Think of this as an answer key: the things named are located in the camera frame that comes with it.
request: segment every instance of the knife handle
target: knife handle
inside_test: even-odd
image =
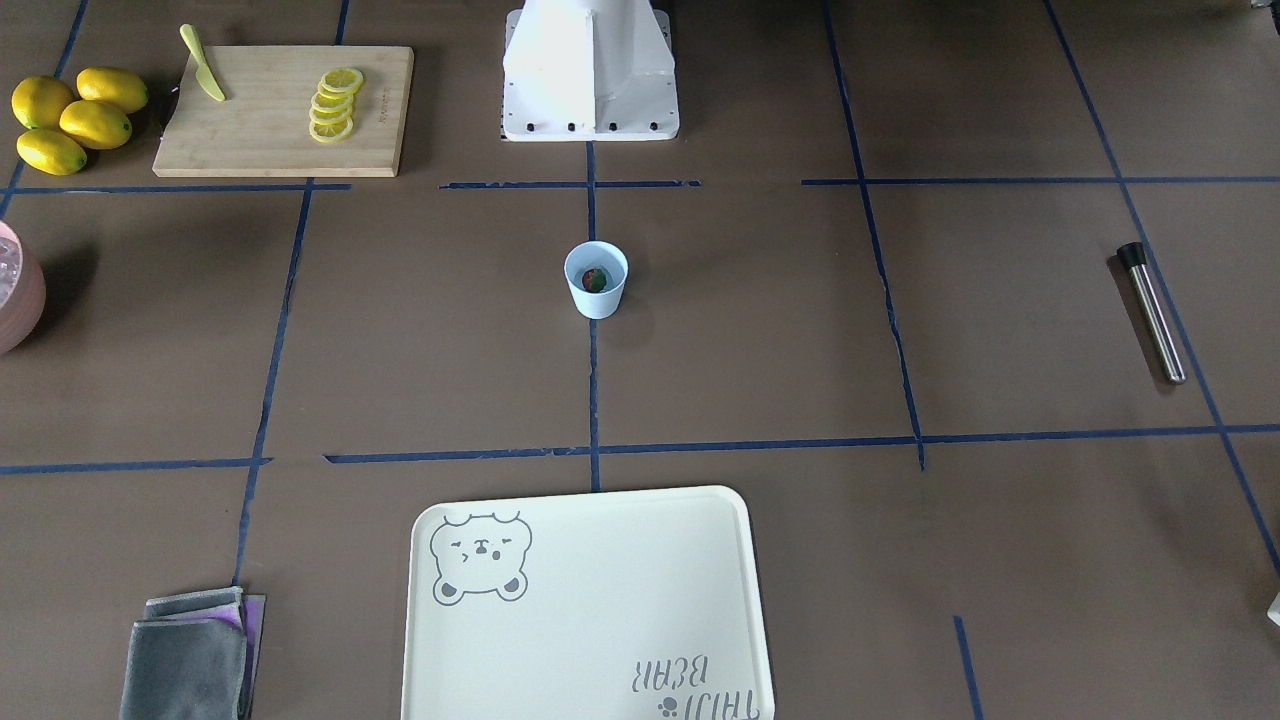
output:
[[[178,35],[180,35],[182,41],[187,44],[187,49],[191,50],[191,56],[196,59],[196,63],[200,65],[207,65],[209,61],[205,60],[205,46],[200,44],[200,35],[196,33],[195,26],[182,26],[178,28]]]

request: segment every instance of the pink bowl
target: pink bowl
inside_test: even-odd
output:
[[[22,241],[9,225],[0,223],[0,237],[18,246],[18,283],[4,301],[0,301],[0,355],[31,334],[40,314],[45,311],[45,274],[40,264],[22,246]]]

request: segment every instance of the white tray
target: white tray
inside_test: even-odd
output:
[[[772,720],[742,498],[699,487],[428,509],[401,717]]]

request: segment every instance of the metal tube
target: metal tube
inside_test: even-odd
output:
[[[1183,361],[1178,357],[1178,346],[1174,345],[1174,336],[1169,332],[1169,324],[1165,323],[1165,314],[1160,309],[1156,287],[1151,283],[1151,275],[1147,274],[1146,249],[1143,249],[1140,242],[1130,242],[1116,254],[1125,268],[1129,269],[1129,279],[1133,282],[1133,290],[1138,295],[1142,314],[1147,319],[1147,329],[1151,331],[1151,340],[1156,345],[1156,354],[1160,355],[1160,363],[1164,365],[1165,379],[1174,384],[1185,383],[1187,372],[1183,369]]]

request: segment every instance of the knife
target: knife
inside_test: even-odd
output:
[[[191,50],[191,56],[196,59],[196,82],[214,100],[219,102],[227,100],[223,88],[218,87],[218,81],[214,79],[214,70],[209,69],[209,60],[205,59],[205,47],[200,44],[196,28],[191,24],[184,24],[178,28],[178,35],[182,36],[183,42],[187,44],[187,49]]]

